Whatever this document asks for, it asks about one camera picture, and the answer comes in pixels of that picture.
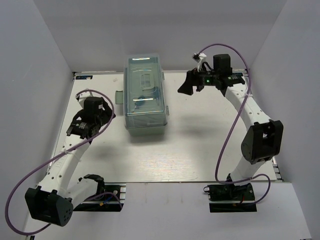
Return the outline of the green toolbox with clear lid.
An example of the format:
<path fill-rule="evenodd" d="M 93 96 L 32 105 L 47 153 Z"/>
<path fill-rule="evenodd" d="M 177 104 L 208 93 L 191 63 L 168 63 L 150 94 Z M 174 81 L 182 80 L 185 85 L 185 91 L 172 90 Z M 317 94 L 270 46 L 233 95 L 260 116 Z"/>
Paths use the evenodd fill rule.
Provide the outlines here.
<path fill-rule="evenodd" d="M 129 55 L 124 61 L 123 90 L 115 92 L 115 103 L 123 105 L 124 126 L 132 137 L 162 135 L 168 124 L 164 74 L 157 53 Z M 135 107 L 134 99 L 145 96 Z"/>

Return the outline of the stubby green screwdriver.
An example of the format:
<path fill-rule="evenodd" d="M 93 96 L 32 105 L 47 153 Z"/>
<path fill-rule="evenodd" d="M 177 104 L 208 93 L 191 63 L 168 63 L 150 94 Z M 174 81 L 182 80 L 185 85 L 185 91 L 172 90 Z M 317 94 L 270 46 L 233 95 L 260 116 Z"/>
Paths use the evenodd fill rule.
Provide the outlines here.
<path fill-rule="evenodd" d="M 134 106 L 136 108 L 139 108 L 145 104 L 146 97 L 142 95 L 142 96 L 139 96 L 137 99 L 133 99 L 133 101 L 134 101 Z"/>

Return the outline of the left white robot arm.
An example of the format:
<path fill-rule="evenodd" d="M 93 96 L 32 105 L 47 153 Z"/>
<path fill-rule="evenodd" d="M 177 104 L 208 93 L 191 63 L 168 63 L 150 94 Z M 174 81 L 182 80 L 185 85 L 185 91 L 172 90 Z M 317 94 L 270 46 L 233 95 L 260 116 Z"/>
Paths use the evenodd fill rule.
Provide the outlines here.
<path fill-rule="evenodd" d="M 33 219 L 48 224 L 65 226 L 74 208 L 93 197 L 99 200 L 105 196 L 104 178 L 87 174 L 78 183 L 69 187 L 75 169 L 101 127 L 115 117 L 112 109 L 102 97 L 79 97 L 82 107 L 73 117 L 66 131 L 59 159 L 36 188 L 29 188 L 25 201 Z"/>

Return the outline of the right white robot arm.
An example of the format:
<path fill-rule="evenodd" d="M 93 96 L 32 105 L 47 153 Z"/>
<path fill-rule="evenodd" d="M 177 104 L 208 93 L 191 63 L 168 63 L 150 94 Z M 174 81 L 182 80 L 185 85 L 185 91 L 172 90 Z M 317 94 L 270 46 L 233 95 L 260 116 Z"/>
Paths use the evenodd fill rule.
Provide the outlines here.
<path fill-rule="evenodd" d="M 272 120 L 259 107 L 249 91 L 249 79 L 234 73 L 229 54 L 213 56 L 213 67 L 204 53 L 193 56 L 196 68 L 187 71 L 184 83 L 177 90 L 180 94 L 193 95 L 204 87 L 215 87 L 237 110 L 237 119 L 242 119 L 247 133 L 241 143 L 242 157 L 223 184 L 226 195 L 236 200 L 244 193 L 243 185 L 254 179 L 258 169 L 278 155 L 281 148 L 284 126 L 280 120 Z"/>

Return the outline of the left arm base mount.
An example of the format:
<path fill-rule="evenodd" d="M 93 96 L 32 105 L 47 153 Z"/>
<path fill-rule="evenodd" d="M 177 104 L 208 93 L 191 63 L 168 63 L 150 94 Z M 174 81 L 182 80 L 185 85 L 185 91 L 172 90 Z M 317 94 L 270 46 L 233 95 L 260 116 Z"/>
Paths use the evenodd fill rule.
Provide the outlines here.
<path fill-rule="evenodd" d="M 104 195 L 78 205 L 75 212 L 120 212 L 125 203 L 125 183 L 105 183 Z"/>

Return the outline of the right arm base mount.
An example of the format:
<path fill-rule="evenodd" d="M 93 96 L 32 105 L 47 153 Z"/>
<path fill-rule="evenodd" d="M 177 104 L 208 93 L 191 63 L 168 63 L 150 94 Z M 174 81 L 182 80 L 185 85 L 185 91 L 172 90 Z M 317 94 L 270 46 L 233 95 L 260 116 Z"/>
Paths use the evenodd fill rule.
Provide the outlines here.
<path fill-rule="evenodd" d="M 203 188 L 208 194 L 210 213 L 254 213 L 256 198 L 251 183 L 241 186 L 233 184 L 211 184 Z"/>

